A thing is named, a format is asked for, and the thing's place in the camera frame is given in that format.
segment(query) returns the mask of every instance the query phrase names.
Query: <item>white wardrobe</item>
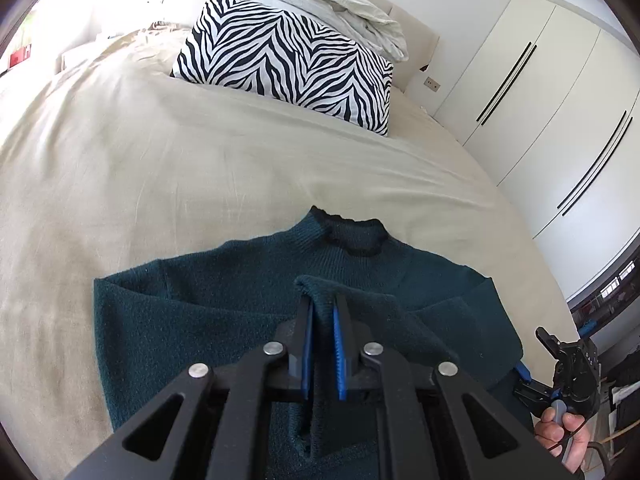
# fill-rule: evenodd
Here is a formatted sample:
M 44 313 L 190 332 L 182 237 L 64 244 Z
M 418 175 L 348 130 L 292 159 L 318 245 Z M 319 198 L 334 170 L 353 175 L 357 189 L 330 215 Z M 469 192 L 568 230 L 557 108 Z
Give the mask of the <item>white wardrobe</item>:
M 519 209 L 567 299 L 640 230 L 639 92 L 626 45 L 512 0 L 435 115 Z

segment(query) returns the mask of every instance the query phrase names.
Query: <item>teal knit sweater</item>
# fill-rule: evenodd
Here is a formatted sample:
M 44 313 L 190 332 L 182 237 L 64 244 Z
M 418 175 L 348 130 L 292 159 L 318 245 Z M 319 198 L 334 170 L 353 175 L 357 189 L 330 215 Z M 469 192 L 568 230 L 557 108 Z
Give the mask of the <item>teal knit sweater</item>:
M 95 280 L 95 339 L 114 429 L 194 362 L 238 361 L 314 303 L 314 394 L 273 410 L 269 474 L 280 479 L 377 478 L 375 410 L 337 401 L 332 309 L 409 360 L 454 361 L 524 424 L 511 395 L 520 339 L 490 278 L 392 238 L 378 220 L 354 222 L 315 207 L 297 225 L 230 241 Z

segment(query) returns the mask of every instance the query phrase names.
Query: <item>bright window light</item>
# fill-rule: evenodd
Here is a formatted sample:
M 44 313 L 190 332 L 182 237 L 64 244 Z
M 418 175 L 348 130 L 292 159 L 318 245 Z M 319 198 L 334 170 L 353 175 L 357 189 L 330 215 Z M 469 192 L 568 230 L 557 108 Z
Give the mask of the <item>bright window light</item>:
M 636 265 L 634 264 L 634 261 L 633 261 L 633 260 L 631 260 L 631 261 L 629 262 L 628 266 L 626 266 L 626 267 L 622 270 L 622 272 L 620 272 L 620 280 L 624 280 L 624 279 L 629 275 L 629 273 L 630 273 L 632 270 L 634 270 L 635 268 L 636 268 Z
M 609 283 L 609 285 L 607 285 L 605 288 L 603 288 L 600 291 L 600 294 L 602 295 L 602 299 L 604 300 L 609 294 L 611 294 L 614 290 L 616 290 L 619 285 L 620 285 L 620 280 L 617 278 L 614 278 L 613 281 Z

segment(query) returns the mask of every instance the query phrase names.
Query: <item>bed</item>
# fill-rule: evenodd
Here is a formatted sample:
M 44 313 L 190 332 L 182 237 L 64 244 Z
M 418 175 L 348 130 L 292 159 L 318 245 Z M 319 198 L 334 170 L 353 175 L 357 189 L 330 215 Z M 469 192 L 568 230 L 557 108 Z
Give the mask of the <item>bed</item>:
M 402 94 L 437 41 L 415 22 L 412 37 L 433 44 L 408 39 L 414 65 L 394 80 L 388 137 L 168 77 L 190 31 L 171 24 L 114 40 L 3 125 L 0 420 L 39 479 L 62 478 L 111 433 L 93 279 L 287 229 L 311 205 L 379 218 L 395 238 L 491 276 L 524 362 L 551 379 L 554 361 L 534 330 L 575 340 L 572 318 L 514 209 Z

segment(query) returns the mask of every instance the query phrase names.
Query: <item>human hand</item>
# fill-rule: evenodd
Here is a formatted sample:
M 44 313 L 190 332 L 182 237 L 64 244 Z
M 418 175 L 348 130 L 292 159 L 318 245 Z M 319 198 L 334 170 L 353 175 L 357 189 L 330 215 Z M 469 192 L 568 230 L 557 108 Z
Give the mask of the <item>human hand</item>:
M 553 408 L 547 408 L 540 418 L 539 423 L 534 428 L 536 440 L 544 447 L 549 449 L 555 446 L 564 437 L 564 429 L 556 424 L 553 420 L 556 416 L 556 410 Z M 574 415 L 573 413 L 565 413 L 562 416 L 562 424 L 567 431 L 575 431 L 580 428 L 580 425 L 584 422 L 584 417 L 581 415 Z M 569 457 L 567 458 L 564 466 L 572 473 L 580 467 L 584 454 L 587 453 L 587 444 L 591 439 L 589 429 L 583 426 L 578 433 L 574 435 L 574 442 L 569 450 Z M 550 452 L 553 456 L 560 456 L 562 453 L 562 446 L 558 446 L 552 449 Z

